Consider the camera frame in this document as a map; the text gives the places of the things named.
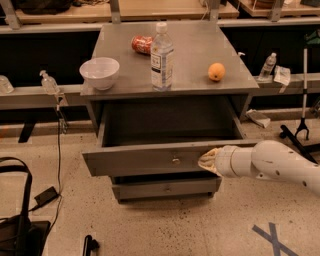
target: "white robotic arm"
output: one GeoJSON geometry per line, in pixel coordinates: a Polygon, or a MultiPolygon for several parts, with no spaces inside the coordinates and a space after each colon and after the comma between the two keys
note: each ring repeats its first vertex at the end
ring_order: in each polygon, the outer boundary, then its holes
{"type": "Polygon", "coordinates": [[[320,196],[320,167],[280,142],[265,140],[254,147],[224,146],[210,152],[199,159],[199,165],[218,175],[289,181],[320,196]]]}

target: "drawer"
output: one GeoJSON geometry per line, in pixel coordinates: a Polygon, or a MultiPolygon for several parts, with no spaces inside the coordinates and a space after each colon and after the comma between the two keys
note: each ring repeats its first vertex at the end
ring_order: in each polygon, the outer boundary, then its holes
{"type": "Polygon", "coordinates": [[[199,157],[227,144],[248,146],[221,95],[112,100],[104,103],[98,146],[83,152],[93,176],[201,171],[199,157]]]}
{"type": "Polygon", "coordinates": [[[113,180],[112,189],[118,200],[195,194],[211,196],[221,184],[220,177],[206,171],[118,177],[113,180]]]}

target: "water bottle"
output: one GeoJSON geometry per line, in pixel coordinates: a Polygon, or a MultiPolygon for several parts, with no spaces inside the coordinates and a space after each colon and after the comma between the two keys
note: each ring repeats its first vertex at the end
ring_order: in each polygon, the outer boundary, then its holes
{"type": "Polygon", "coordinates": [[[6,76],[0,76],[0,92],[10,93],[14,88],[6,76]]]}
{"type": "Polygon", "coordinates": [[[166,22],[158,22],[157,35],[151,44],[151,81],[156,91],[170,90],[173,70],[173,44],[166,22]]]}
{"type": "Polygon", "coordinates": [[[54,95],[60,92],[56,80],[47,74],[47,71],[41,70],[40,76],[42,76],[41,84],[49,95],[54,95]]]}
{"type": "Polygon", "coordinates": [[[266,79],[268,79],[269,75],[271,74],[271,71],[273,70],[276,62],[277,62],[277,54],[276,53],[271,53],[271,55],[266,59],[260,75],[258,77],[259,81],[264,81],[266,79]]]}

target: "red object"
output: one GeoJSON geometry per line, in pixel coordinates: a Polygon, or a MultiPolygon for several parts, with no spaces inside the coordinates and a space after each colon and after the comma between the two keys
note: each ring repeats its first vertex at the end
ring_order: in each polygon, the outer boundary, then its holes
{"type": "Polygon", "coordinates": [[[136,52],[150,54],[152,40],[151,36],[134,36],[131,41],[132,49],[136,52]]]}

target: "tape mark on floor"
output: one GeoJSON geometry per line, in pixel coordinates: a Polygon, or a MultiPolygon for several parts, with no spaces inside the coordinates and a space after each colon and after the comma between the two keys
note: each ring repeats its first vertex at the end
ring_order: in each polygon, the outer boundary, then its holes
{"type": "Polygon", "coordinates": [[[272,244],[274,256],[281,256],[281,251],[286,253],[288,256],[298,256],[298,254],[291,251],[288,247],[279,242],[276,225],[274,223],[269,223],[269,229],[270,235],[256,225],[254,225],[252,228],[254,232],[258,233],[272,244]]]}

